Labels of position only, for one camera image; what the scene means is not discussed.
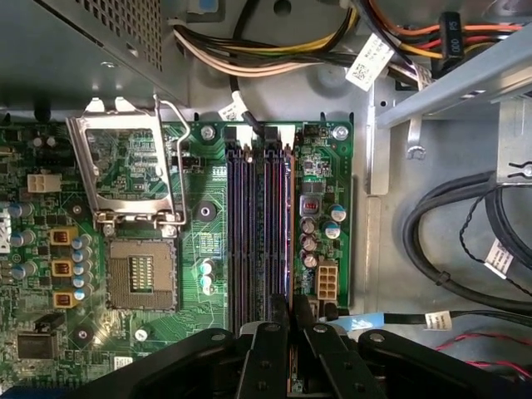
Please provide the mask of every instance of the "cable label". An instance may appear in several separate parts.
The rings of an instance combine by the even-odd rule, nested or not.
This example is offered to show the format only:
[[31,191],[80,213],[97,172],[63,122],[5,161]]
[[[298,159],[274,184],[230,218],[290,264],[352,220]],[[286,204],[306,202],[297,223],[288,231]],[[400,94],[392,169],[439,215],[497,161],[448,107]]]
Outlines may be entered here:
[[392,59],[393,53],[394,51],[379,36],[372,33],[347,71],[346,79],[353,85],[368,91]]
[[500,278],[506,280],[506,274],[508,273],[512,260],[514,260],[512,254],[506,250],[498,239],[495,239],[484,265]]
[[222,121],[241,122],[244,120],[242,114],[244,114],[248,108],[244,104],[240,91],[234,91],[231,96],[233,97],[233,102],[219,110],[218,114],[222,118]]
[[416,70],[417,90],[421,91],[434,82],[431,71],[429,71],[423,65],[419,65],[418,63],[414,62],[412,66],[414,67],[414,70]]
[[451,313],[448,310],[443,312],[427,313],[425,315],[426,329],[432,331],[452,330]]

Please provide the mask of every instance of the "red wire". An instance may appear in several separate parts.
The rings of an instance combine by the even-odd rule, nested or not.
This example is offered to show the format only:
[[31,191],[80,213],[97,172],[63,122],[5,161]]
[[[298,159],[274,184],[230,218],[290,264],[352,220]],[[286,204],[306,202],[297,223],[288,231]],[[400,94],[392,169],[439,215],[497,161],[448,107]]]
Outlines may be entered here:
[[[475,44],[475,43],[481,43],[486,40],[491,39],[489,36],[472,36],[472,37],[466,37],[465,38],[465,44]],[[421,44],[420,46],[417,46],[418,48],[421,48],[423,50],[430,50],[433,47],[438,47],[441,45],[441,39],[433,40],[432,42],[428,42],[425,44]]]
[[491,367],[491,366],[504,366],[504,367],[510,367],[519,372],[520,374],[524,375],[527,378],[532,378],[532,374],[527,372],[523,367],[521,367],[519,364],[515,364],[512,362],[507,361],[499,361],[499,362],[474,362],[474,361],[466,361],[466,363],[475,366],[475,367]]
[[435,349],[437,351],[442,351],[443,349],[445,349],[447,347],[450,347],[450,346],[454,345],[455,343],[463,341],[465,339],[482,338],[482,337],[484,337],[484,338],[501,339],[501,340],[505,340],[505,341],[517,342],[517,343],[520,343],[521,345],[525,345],[525,346],[532,346],[532,341],[528,340],[528,339],[519,339],[519,338],[510,337],[509,335],[495,334],[495,333],[491,333],[491,332],[473,332],[473,333],[469,333],[469,334],[462,334],[462,335],[459,335],[458,337],[454,337],[452,339],[452,341],[443,343],[439,347],[436,347]]

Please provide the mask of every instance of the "ventilation holes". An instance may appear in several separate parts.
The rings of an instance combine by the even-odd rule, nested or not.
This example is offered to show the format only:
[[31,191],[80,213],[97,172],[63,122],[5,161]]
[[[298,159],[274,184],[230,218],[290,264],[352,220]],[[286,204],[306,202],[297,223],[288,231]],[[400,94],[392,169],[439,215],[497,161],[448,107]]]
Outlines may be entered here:
[[[162,71],[161,0],[75,0],[118,37],[127,32],[125,44],[135,57],[144,58]],[[137,45],[145,50],[137,51]]]

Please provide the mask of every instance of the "motherboard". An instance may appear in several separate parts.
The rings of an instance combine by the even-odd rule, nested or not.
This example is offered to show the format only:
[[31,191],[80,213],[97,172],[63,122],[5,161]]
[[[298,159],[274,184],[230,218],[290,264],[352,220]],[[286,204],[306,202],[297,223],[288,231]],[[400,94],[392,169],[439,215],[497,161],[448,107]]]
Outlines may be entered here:
[[[78,387],[200,330],[237,333],[271,316],[271,293],[307,294],[317,318],[348,306],[351,125],[190,129],[89,129],[82,165],[71,126],[0,128],[2,389]],[[168,196],[175,219],[143,210]]]

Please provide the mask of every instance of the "white power connector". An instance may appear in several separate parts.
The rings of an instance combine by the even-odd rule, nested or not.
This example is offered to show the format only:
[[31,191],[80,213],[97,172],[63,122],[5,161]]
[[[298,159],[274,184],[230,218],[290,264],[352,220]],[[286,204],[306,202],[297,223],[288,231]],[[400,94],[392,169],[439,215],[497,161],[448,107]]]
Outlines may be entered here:
[[61,192],[61,175],[28,175],[28,193],[59,193]]

